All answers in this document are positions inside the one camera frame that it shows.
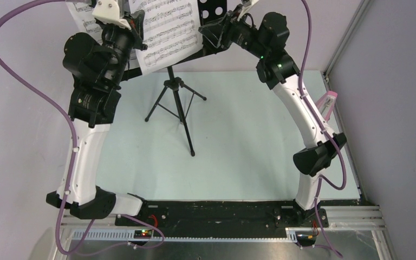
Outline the black perforated music stand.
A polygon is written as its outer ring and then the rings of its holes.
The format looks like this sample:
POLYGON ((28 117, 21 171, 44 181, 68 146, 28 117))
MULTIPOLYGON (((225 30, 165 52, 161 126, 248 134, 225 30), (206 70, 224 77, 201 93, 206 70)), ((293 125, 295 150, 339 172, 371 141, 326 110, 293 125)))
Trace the black perforated music stand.
MULTIPOLYGON (((206 25, 209 22, 222 17, 222 15, 225 14, 227 11, 226 1, 197 1, 197 2, 198 2, 198 8, 199 8, 200 26, 206 25)), ((186 61, 195 60, 199 57, 206 56, 209 54, 210 51, 211 51, 210 47, 206 43, 203 42, 203 47, 200 51, 196 52, 193 55, 190 55, 188 58, 185 58, 178 63, 183 63, 186 61)), ((164 97, 165 93, 167 91, 171 91, 173 94, 174 103, 177 109, 176 113, 174 113, 174 116, 177 117, 179 122, 184 126, 186 137, 187 137, 187 142, 188 142, 188 147, 190 150, 190 155, 194 156, 195 151, 193 148, 189 127, 186 121, 186 116, 187 116, 187 113, 189 112, 190 107, 189 106, 183 107, 183 104, 181 102, 181 98, 179 95, 179 91, 180 89, 186 89, 191 93, 192 96, 197 96, 201 98, 203 101, 205 101, 207 98, 201 95, 199 92, 195 91, 194 89, 190 88, 188 85, 186 85, 185 82, 180 77, 175 76, 173 67, 176 64, 163 68, 167 70, 168 79, 164 81, 164 88, 161 91, 160 95, 158 96, 153 107, 151 108, 149 114, 146 116, 145 121, 149 121, 154 110, 161 105, 160 102, 162 98, 164 97)), ((138 69, 135 69, 134 72, 141 73, 141 70, 140 68, 138 68, 138 69)))

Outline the white sheet music page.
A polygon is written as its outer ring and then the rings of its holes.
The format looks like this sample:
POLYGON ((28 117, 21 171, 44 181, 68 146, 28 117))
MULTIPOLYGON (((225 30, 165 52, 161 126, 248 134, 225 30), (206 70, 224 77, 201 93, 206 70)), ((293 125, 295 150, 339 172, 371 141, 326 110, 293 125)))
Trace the white sheet music page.
MULTIPOLYGON (((123 2, 125 14, 132 14, 142 9, 141 7, 138 7, 139 3, 136 3, 136 1, 123 2)), ((92 15, 93 7, 89 6, 87 3, 72 1, 66 1, 66 6, 76 26, 78 27, 79 32, 89 34, 94 40, 96 40, 100 45, 102 45, 102 28, 99 24, 96 23, 96 20, 92 15)), ((131 52, 129 59, 129 68, 140 68, 135 50, 132 50, 131 52)))
POLYGON ((147 75, 172 66, 203 47, 197 1, 129 1, 130 10, 143 10, 144 44, 137 50, 141 73, 147 75))

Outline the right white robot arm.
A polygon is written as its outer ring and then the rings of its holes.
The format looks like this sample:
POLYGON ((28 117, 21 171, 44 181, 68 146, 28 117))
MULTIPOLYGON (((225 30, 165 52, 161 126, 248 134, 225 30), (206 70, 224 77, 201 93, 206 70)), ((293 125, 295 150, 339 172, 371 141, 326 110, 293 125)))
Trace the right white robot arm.
POLYGON ((298 208, 293 211, 293 219, 299 226, 309 225, 315 218, 312 209, 319 202, 319 179, 347 139, 344 133, 335 133, 328 125, 304 87, 303 74, 286 52, 289 37, 286 17, 269 12, 259 27, 255 27, 247 24, 239 11, 229 11, 198 30, 216 48, 235 43, 257 57, 259 80, 278 96, 295 122, 304 149, 292 158, 300 172, 295 197, 298 208))

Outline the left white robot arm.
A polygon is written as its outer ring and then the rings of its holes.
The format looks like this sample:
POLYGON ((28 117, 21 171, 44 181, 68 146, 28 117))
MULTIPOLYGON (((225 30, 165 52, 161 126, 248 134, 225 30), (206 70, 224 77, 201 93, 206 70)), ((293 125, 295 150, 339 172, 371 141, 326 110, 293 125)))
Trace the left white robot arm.
POLYGON ((150 212, 143 200, 132 194, 117 194, 96 184, 99 159, 121 98, 120 82, 134 49, 145 50, 145 13, 127 14, 128 28, 100 23, 102 42, 85 32, 71 36, 64 46, 63 66, 74 79, 68 116, 76 132, 75 159, 68 166, 60 187, 46 196, 58 209, 79 219, 104 219, 128 215, 135 225, 144 225, 150 212))

